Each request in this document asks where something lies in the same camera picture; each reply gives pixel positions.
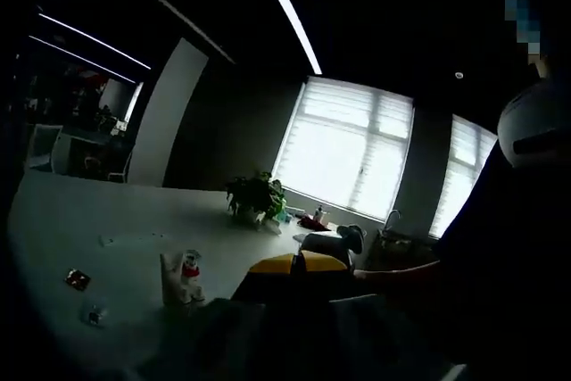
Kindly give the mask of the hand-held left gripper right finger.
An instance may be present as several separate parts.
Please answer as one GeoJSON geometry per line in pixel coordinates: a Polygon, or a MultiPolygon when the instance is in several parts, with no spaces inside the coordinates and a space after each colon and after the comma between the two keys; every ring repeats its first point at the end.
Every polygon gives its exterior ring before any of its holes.
{"type": "Polygon", "coordinates": [[[404,309],[338,260],[298,255],[286,298],[293,380],[461,380],[454,362],[404,309]]]}

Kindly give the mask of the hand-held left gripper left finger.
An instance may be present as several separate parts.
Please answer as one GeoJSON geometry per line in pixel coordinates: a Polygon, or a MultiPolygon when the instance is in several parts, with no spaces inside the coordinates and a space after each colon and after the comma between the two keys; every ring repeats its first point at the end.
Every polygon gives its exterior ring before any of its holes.
{"type": "Polygon", "coordinates": [[[171,307],[143,380],[287,380],[295,347],[293,254],[251,266],[228,299],[171,307]]]}

